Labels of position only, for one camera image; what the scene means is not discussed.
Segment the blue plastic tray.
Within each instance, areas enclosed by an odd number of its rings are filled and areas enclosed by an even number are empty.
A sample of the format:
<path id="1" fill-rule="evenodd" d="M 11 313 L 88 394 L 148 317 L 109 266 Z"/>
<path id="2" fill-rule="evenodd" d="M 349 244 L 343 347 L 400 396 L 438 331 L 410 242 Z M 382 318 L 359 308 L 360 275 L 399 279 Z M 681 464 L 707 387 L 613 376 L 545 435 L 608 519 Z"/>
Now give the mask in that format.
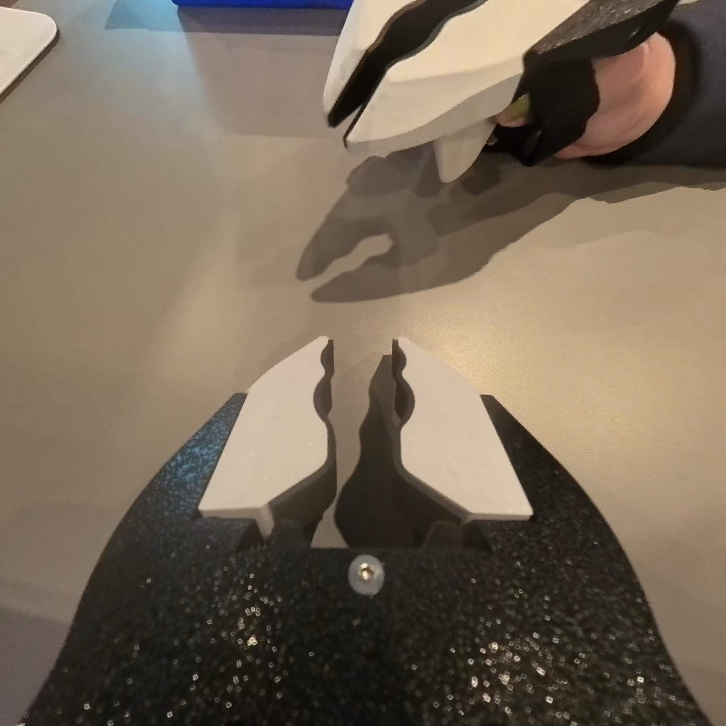
<path id="1" fill-rule="evenodd" d="M 324 9 L 347 11 L 352 1 L 172 1 L 182 8 Z"/>

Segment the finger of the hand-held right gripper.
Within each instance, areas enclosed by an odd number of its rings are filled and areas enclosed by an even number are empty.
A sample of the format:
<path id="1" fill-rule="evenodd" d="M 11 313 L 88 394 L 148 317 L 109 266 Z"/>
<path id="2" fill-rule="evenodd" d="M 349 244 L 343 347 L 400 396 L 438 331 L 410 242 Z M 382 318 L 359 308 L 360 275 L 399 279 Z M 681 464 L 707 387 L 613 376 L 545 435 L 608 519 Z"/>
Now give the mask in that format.
<path id="1" fill-rule="evenodd" d="M 385 72 L 422 50 L 454 11 L 452 1 L 353 2 L 324 85 L 328 126 L 362 109 Z"/>
<path id="2" fill-rule="evenodd" d="M 347 119 L 345 148 L 365 157 L 432 144 L 442 182 L 463 175 L 513 102 L 523 56 L 586 2 L 455 2 L 422 50 L 387 70 L 368 103 Z"/>

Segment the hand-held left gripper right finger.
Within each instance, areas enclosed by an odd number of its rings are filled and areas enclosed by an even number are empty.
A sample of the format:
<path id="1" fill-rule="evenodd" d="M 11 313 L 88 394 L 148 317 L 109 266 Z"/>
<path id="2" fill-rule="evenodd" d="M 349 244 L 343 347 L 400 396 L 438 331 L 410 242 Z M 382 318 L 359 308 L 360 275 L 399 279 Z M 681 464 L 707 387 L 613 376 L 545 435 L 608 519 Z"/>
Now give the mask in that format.
<path id="1" fill-rule="evenodd" d="M 419 548 L 439 531 L 467 542 L 480 522 L 533 516 L 481 395 L 408 338 L 374 372 L 359 443 L 335 507 L 351 548 Z"/>

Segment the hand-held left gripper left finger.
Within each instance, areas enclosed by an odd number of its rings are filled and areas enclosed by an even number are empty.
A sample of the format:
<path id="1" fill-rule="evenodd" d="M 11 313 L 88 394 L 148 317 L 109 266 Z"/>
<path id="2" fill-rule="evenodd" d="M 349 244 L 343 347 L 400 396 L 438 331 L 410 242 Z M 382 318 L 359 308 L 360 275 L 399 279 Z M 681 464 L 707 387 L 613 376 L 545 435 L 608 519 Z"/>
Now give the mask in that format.
<path id="1" fill-rule="evenodd" d="M 281 521 L 312 536 L 337 492 L 330 423 L 334 345 L 320 336 L 249 388 L 198 505 L 204 518 Z"/>

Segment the white rounded board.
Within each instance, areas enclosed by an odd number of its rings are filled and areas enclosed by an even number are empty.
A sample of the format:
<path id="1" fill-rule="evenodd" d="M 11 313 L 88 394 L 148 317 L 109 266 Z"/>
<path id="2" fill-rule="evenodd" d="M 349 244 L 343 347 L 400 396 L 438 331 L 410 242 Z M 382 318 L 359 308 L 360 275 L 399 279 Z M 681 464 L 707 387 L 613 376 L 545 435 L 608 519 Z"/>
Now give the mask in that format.
<path id="1" fill-rule="evenodd" d="M 58 37 L 48 15 L 1 7 L 1 96 L 29 71 Z"/>

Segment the person's right hand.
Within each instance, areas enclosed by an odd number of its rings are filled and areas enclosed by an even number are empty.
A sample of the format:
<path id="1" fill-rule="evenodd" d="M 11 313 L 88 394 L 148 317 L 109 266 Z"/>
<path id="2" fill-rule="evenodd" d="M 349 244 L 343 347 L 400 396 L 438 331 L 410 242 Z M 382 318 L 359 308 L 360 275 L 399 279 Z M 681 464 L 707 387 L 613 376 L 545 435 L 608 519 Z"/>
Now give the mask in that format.
<path id="1" fill-rule="evenodd" d="M 604 157 L 656 125 L 675 80 L 675 51 L 660 33 L 614 57 L 553 63 L 532 78 L 526 113 L 496 116 L 489 145 L 525 166 Z"/>

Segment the person's right forearm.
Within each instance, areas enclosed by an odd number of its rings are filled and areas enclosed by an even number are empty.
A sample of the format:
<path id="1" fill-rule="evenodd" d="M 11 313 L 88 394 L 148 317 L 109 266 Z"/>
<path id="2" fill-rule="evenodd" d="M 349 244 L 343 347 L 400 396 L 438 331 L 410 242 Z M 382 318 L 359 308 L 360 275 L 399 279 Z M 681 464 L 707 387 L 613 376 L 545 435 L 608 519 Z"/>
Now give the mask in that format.
<path id="1" fill-rule="evenodd" d="M 725 163 L 725 2 L 676 8 L 660 30 L 675 57 L 671 99 L 637 140 L 588 161 L 599 166 L 686 166 Z"/>

